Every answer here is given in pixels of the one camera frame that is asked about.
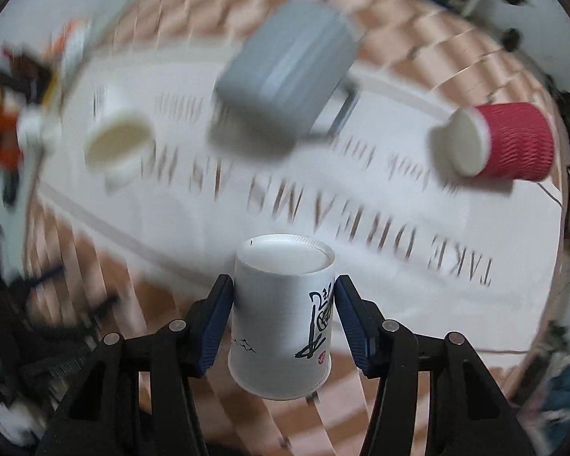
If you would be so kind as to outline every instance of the gray mug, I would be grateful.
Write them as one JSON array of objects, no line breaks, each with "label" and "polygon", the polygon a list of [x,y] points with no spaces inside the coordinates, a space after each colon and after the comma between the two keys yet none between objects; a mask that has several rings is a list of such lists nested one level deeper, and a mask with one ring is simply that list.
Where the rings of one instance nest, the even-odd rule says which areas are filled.
[{"label": "gray mug", "polygon": [[347,77],[359,49],[350,21],[322,2],[290,0],[245,43],[216,93],[245,123],[279,141],[308,136],[337,88],[347,98],[326,135],[337,135],[359,99]]}]

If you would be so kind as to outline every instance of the round table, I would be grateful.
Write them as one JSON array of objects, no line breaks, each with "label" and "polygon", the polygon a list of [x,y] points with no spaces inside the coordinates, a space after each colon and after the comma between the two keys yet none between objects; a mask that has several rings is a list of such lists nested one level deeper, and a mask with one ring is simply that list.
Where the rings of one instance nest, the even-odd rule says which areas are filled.
[{"label": "round table", "polygon": [[[245,39],[285,1],[131,0],[97,53],[117,56],[198,37]],[[539,81],[469,22],[427,0],[327,1],[357,22],[364,35],[359,59],[369,65],[388,68],[461,106],[528,101],[539,107],[553,126],[559,126],[556,109]],[[558,155],[551,180],[560,190],[563,172]],[[92,217],[85,214],[84,207],[71,206],[68,211]],[[102,250],[104,238],[116,236],[113,228],[97,222],[93,234],[75,230],[67,214],[45,204],[41,197],[32,199],[28,221],[28,271],[39,274],[60,258],[67,261],[69,271],[64,283],[48,285],[35,295],[31,309],[38,318],[49,323],[73,322],[89,302],[104,296],[106,289],[116,289],[123,306],[104,325],[104,332],[120,331],[129,337],[154,332],[190,306],[192,300],[146,281],[137,270]],[[252,454],[359,454],[377,380],[360,375],[350,355],[333,353],[332,373],[318,399],[275,402],[258,399],[233,382],[226,365],[229,342],[226,333],[225,346],[207,378],[191,379],[207,440],[245,448]],[[524,352],[517,353],[521,364]],[[508,391],[519,368],[494,368],[491,372]],[[421,374],[419,389],[414,454],[424,454],[428,375]],[[148,390],[147,376],[141,376],[140,402],[146,407],[150,406]]]}]

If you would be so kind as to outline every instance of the mug handle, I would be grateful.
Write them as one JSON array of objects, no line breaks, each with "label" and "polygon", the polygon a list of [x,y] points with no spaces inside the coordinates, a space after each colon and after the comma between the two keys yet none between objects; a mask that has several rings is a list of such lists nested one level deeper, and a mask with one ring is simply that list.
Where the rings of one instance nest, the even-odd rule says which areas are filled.
[{"label": "mug handle", "polygon": [[342,108],[340,108],[336,119],[327,131],[327,136],[336,136],[340,133],[361,97],[359,85],[348,76],[342,79],[342,82],[340,82],[338,87],[341,87],[346,93],[348,93],[348,96],[344,101]]}]

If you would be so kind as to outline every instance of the red cup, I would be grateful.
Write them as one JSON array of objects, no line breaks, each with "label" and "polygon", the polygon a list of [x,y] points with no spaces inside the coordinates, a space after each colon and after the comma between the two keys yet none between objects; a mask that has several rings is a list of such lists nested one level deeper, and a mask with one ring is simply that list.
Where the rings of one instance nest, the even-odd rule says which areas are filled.
[{"label": "red cup", "polygon": [[553,133],[530,103],[460,108],[447,132],[451,164],[463,176],[539,182],[551,171]]}]

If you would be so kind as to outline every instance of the cream colored cup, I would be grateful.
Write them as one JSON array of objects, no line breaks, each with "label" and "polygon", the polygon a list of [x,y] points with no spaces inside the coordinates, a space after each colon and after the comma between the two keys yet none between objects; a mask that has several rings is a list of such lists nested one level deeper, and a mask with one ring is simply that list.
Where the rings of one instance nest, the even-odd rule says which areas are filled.
[{"label": "cream colored cup", "polygon": [[324,243],[292,234],[251,238],[237,251],[228,367],[243,389],[282,401],[327,380],[335,259]]},{"label": "cream colored cup", "polygon": [[141,176],[155,153],[154,126],[115,85],[96,87],[92,108],[84,147],[87,167],[104,176],[108,190],[124,187]]}]

